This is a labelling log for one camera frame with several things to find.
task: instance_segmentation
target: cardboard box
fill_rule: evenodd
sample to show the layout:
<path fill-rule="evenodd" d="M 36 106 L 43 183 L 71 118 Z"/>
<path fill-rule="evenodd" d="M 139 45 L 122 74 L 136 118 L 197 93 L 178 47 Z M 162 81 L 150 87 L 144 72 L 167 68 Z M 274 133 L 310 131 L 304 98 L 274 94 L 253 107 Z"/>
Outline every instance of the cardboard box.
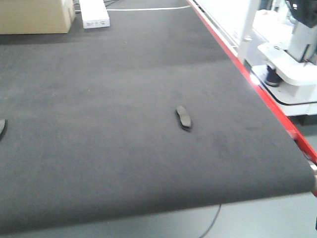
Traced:
<path fill-rule="evenodd" d="M 67 33 L 72 0 L 0 0 L 0 34 Z"/>

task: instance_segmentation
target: gray conveyor belt surface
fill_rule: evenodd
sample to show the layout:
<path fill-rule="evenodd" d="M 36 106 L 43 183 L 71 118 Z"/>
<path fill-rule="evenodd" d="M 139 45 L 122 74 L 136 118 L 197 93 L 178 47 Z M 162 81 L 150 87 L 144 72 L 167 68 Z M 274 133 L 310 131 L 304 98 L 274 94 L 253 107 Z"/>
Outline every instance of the gray conveyor belt surface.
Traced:
<path fill-rule="evenodd" d="M 107 29 L 77 16 L 68 34 L 0 36 L 0 233 L 311 190 L 301 151 L 191 8 L 109 14 Z"/>

